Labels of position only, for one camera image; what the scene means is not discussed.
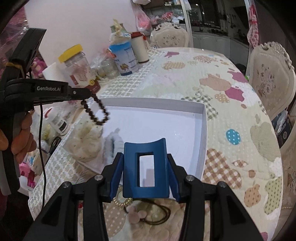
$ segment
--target blue can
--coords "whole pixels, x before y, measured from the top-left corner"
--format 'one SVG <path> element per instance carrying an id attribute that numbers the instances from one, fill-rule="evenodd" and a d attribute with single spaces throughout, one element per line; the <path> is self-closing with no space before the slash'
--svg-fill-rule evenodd
<path id="1" fill-rule="evenodd" d="M 137 72 L 139 69 L 138 62 L 131 48 L 130 42 L 125 42 L 118 45 L 110 45 L 114 61 L 121 75 L 129 75 Z"/>

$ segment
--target white cabinet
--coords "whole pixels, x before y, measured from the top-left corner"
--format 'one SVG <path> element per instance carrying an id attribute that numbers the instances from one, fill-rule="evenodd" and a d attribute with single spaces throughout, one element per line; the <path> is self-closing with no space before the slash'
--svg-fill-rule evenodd
<path id="1" fill-rule="evenodd" d="M 192 34 L 192 38 L 193 38 L 193 47 L 200 49 L 200 35 Z"/>
<path id="2" fill-rule="evenodd" d="M 234 64 L 243 64 L 247 66 L 249 56 L 249 48 L 243 43 L 239 43 L 233 39 L 230 40 L 230 60 Z"/>
<path id="3" fill-rule="evenodd" d="M 193 33 L 193 47 L 211 50 L 230 57 L 230 39 L 224 36 L 214 34 Z"/>
<path id="4" fill-rule="evenodd" d="M 230 38 L 215 36 L 215 41 L 215 51 L 224 54 L 227 58 L 230 58 Z"/>
<path id="5" fill-rule="evenodd" d="M 216 41 L 215 41 L 214 35 L 205 35 L 205 34 L 200 35 L 201 49 L 215 51 L 216 50 L 215 46 L 216 46 Z"/>
<path id="6" fill-rule="evenodd" d="M 229 37 L 206 33 L 192 33 L 193 47 L 224 54 L 234 64 L 247 66 L 249 47 Z"/>

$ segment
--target finger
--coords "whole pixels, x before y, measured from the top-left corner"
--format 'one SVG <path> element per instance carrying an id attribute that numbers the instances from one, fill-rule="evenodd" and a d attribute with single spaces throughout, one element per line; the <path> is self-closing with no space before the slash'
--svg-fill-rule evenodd
<path id="1" fill-rule="evenodd" d="M 8 147 L 8 140 L 4 135 L 3 131 L 0 129 L 0 150 L 6 150 Z"/>
<path id="2" fill-rule="evenodd" d="M 37 148 L 37 143 L 35 140 L 33 140 L 28 152 L 34 151 L 36 150 L 36 148 Z"/>
<path id="3" fill-rule="evenodd" d="M 18 154 L 22 149 L 25 148 L 29 140 L 30 131 L 30 127 L 28 129 L 21 130 L 19 135 L 14 138 L 14 140 L 11 143 L 11 152 L 14 155 Z"/>
<path id="4" fill-rule="evenodd" d="M 25 118 L 22 121 L 21 128 L 23 130 L 28 129 L 32 125 L 32 115 L 31 113 L 27 113 Z"/>
<path id="5" fill-rule="evenodd" d="M 24 160 L 27 152 L 29 152 L 29 149 L 31 147 L 31 144 L 32 144 L 33 140 L 34 140 L 33 135 L 32 135 L 32 133 L 30 133 L 29 139 L 28 139 L 28 142 L 27 142 L 26 146 L 15 156 L 16 160 L 17 160 L 17 162 L 19 164 L 22 163 L 22 161 Z"/>

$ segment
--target blue polka dot pattern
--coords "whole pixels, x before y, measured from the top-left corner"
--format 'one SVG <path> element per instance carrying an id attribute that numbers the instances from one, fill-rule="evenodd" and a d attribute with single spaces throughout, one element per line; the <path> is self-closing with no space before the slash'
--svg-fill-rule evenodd
<path id="1" fill-rule="evenodd" d="M 234 129 L 226 131 L 226 138 L 233 145 L 238 145 L 241 141 L 239 133 Z"/>

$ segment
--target dining chair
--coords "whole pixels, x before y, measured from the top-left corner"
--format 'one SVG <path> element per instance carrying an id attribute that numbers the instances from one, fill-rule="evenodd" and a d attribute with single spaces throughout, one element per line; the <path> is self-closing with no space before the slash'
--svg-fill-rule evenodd
<path id="1" fill-rule="evenodd" d="M 294 98 L 296 76 L 285 48 L 268 42 L 255 47 L 250 59 L 249 84 L 273 120 Z"/>
<path id="2" fill-rule="evenodd" d="M 150 41 L 158 48 L 187 47 L 189 36 L 185 29 L 173 23 L 164 22 L 151 32 Z"/>

